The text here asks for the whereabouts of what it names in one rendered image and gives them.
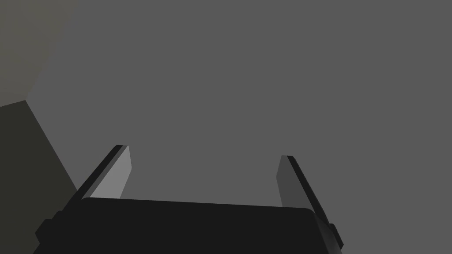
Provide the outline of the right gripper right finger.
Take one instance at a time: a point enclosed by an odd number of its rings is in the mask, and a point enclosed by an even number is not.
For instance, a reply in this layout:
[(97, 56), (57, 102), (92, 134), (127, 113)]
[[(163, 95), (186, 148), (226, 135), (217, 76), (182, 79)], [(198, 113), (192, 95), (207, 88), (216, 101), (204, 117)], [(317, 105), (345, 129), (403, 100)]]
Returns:
[(322, 222), (329, 225), (326, 213), (293, 156), (280, 157), (276, 181), (283, 207), (309, 209)]

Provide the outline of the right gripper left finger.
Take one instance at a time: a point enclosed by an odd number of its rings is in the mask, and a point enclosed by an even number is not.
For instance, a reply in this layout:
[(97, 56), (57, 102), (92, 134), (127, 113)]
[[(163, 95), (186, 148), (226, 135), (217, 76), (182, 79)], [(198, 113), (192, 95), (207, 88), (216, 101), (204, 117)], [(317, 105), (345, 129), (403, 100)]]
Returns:
[(116, 145), (96, 167), (72, 200), (84, 198), (119, 199), (132, 170), (129, 146)]

